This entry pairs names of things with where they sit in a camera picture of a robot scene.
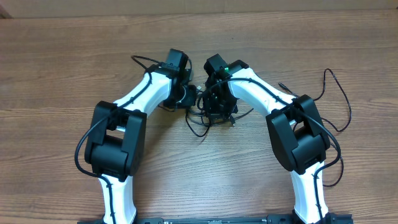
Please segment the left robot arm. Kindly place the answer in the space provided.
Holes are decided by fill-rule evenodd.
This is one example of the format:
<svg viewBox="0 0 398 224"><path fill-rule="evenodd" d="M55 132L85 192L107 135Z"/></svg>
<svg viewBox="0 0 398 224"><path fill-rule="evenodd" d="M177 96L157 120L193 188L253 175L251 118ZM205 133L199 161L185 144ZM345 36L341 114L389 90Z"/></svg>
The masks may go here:
<svg viewBox="0 0 398 224"><path fill-rule="evenodd" d="M112 103L100 101L82 137L90 176L101 183L105 213L99 223L136 223L132 181L141 163L147 117L158 107L175 111L195 104L197 93L188 55L170 49L165 61L144 69L142 81Z"/></svg>

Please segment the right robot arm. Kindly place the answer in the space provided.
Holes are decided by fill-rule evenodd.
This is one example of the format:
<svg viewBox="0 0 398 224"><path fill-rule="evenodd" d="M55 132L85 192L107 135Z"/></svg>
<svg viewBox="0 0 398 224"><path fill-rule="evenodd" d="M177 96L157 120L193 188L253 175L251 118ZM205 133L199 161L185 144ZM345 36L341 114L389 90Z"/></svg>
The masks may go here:
<svg viewBox="0 0 398 224"><path fill-rule="evenodd" d="M230 119L238 111L238 100L258 110L266 118L276 159L290 172L295 216L301 223L325 223L322 171L331 144L314 100L276 90L241 60L226 63L216 54L206 60L204 69L208 79L199 109L210 121Z"/></svg>

